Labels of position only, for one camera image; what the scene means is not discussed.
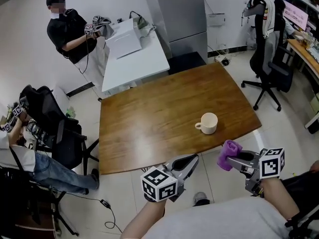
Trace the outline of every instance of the black chair backrest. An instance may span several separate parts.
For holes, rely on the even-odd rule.
[[[263,66],[264,66],[264,59],[265,58],[268,59],[270,57],[268,56],[268,54],[265,54],[266,39],[263,36],[263,18],[264,18],[263,15],[255,16],[257,49],[250,60],[250,66],[252,70],[261,78],[264,78],[269,74],[269,72],[265,72],[265,68]],[[282,14],[277,13],[275,15],[274,33],[271,33],[270,35],[272,36],[270,36],[269,38],[276,38],[273,35],[278,34],[278,38],[276,38],[278,45],[282,45],[284,30],[285,30],[285,20]],[[265,61],[265,62],[266,64],[268,64],[268,62],[272,62],[272,60],[274,60],[274,57],[270,61]]]
[[[52,92],[47,86],[38,90],[26,86],[21,93],[28,102],[28,114],[49,135],[57,135],[59,122],[67,117],[61,111]]]

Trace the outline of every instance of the wooden table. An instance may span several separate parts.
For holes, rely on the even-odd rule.
[[[218,117],[212,135],[195,128],[207,112]],[[255,112],[221,64],[193,68],[102,100],[100,173],[136,170],[206,151],[259,127]]]
[[[306,63],[310,67],[310,69],[312,70],[314,75],[319,79],[319,64],[316,61],[316,59],[314,59],[313,56],[309,52],[307,52],[307,50],[305,48],[303,48],[297,40],[291,40],[291,39],[288,40],[287,49],[289,50],[290,48],[293,49],[293,51],[295,51],[301,57],[301,59],[304,61],[304,64]],[[311,126],[318,119],[319,119],[319,113],[317,113],[305,125],[305,128],[307,129],[309,126]]]

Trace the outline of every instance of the pink screen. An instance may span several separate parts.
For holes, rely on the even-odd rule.
[[[286,4],[286,9],[284,11],[284,16],[291,22],[299,26],[301,29],[305,30],[308,21],[308,14],[295,7],[291,3],[284,1]]]

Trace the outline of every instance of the white floor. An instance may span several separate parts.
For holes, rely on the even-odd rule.
[[[238,86],[242,80],[258,81],[249,66],[251,51],[228,56],[231,62],[225,68]],[[256,111],[263,126],[237,139],[247,150],[260,151],[263,147],[284,147],[286,166],[282,172],[282,178],[307,171],[311,164],[319,159],[319,134],[311,135],[304,129],[311,110],[305,94],[308,89],[309,84],[303,75],[296,71],[292,88],[288,93],[278,93],[274,89],[275,95],[281,102],[282,111],[278,112],[275,102],[268,94],[265,94]],[[241,90],[252,105],[260,93],[260,90],[250,86]],[[89,145],[99,135],[100,103],[92,90],[86,90],[72,97],[70,105],[75,109],[83,134],[88,136]],[[205,192],[214,202],[249,195],[244,189],[244,175],[235,170],[226,172],[216,165],[219,149],[201,154],[198,167],[185,184],[184,194],[175,203],[168,201],[167,214],[192,206],[192,197],[198,191]],[[98,163],[90,161],[88,171],[90,172],[94,167],[98,167]],[[77,172],[81,173],[81,171],[82,167],[78,167]],[[141,191],[141,174],[142,171],[139,170],[101,176],[100,189],[88,195],[90,198],[104,199],[110,203],[116,216],[116,223],[121,229],[125,228],[146,202]],[[97,201],[66,195],[62,200],[61,209],[76,228],[81,239],[118,239],[120,237],[116,228],[110,230],[104,226],[105,222],[113,221],[113,216],[110,210]],[[65,227],[63,225],[61,227],[62,238],[71,238]]]

